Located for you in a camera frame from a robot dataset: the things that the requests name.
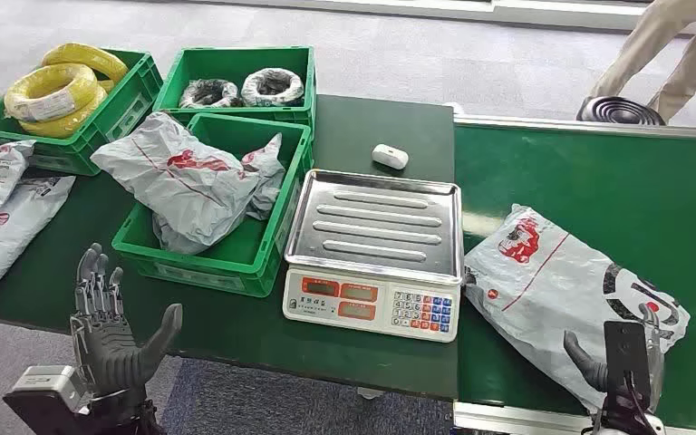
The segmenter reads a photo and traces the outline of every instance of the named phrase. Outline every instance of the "green workbench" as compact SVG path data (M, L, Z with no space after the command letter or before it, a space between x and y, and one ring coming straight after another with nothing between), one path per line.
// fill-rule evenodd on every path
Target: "green workbench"
M317 167L456 181L467 250L512 203L529 205L680 298L692 319L668 353L658 414L668 425L696 429L696 132L468 117L453 128L451 109L439 106L320 96L317 107ZM682 134L689 137L676 137ZM398 172L373 164L370 151L381 142L407 150L410 165ZM66 333L79 255L99 241L120 264L110 241L132 204L107 174L79 178L0 282L0 322ZM457 340L446 344L293 322L281 313L284 271L268 298L255 299L130 270L124 307L143 340L163 309L181 302L174 353L184 356L441 399L583 412L468 301Z

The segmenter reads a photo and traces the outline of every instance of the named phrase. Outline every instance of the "floor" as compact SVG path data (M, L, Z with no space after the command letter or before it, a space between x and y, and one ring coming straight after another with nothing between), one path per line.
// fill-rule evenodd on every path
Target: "floor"
M184 46L308 44L315 47L320 93L456 101L473 114L572 119L623 40L623 34L234 5L0 0L0 92L68 41L150 51L163 75ZM686 43L672 42L624 95L647 102ZM696 97L673 123L696 126ZM73 363L69 338L0 325L0 397L25 366L37 363ZM335 427L355 434L442 433L451 419L441 402L399 395L363 402L340 385L180 358L165 360L149 391L170 433ZM293 392L289 408L276 408L270 398L286 391ZM316 399L324 402L314 408ZM348 411L330 414L321 427L303 407ZM234 412L219 412L224 409ZM30 432L0 400L0 434L21 433Z

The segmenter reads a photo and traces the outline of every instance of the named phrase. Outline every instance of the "digital weighing scale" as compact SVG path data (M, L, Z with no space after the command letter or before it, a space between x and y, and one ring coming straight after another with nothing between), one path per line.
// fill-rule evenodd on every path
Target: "digital weighing scale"
M284 316L451 342L460 221L454 184L309 171L285 251Z

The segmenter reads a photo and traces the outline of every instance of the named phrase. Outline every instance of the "person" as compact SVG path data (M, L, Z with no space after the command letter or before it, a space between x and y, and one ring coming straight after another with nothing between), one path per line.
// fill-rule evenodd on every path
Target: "person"
M646 8L617 59L591 90L595 97L617 96L626 83L679 32L696 22L696 0L655 0ZM668 122L696 92L696 35L668 81L649 106Z

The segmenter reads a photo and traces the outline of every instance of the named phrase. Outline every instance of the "green bin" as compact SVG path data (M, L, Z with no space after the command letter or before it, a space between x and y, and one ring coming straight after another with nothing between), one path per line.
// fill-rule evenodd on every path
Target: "green bin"
M198 285L241 295L271 293L284 254L305 173L313 166L311 129L304 125L202 113L188 129L204 144L241 159L281 132L278 159L286 170L271 217L245 217L232 233L210 249L188 256L160 248L151 211L137 203L113 238L112 246L144 276Z
M179 100L191 80L223 79L234 83L241 93L244 80L263 68L285 68L304 83L303 105L299 107L220 107L181 109ZM260 120L304 124L314 130L316 75L313 47L271 48L185 48L177 55L169 76L153 105L183 125L197 113L219 113Z
M31 166L78 175L98 174L100 168L89 157L100 146L129 134L138 121L150 113L163 83L149 53L106 51L118 56L130 70L70 138L27 134L15 119L4 117L4 99L0 98L0 145L15 140L35 140Z

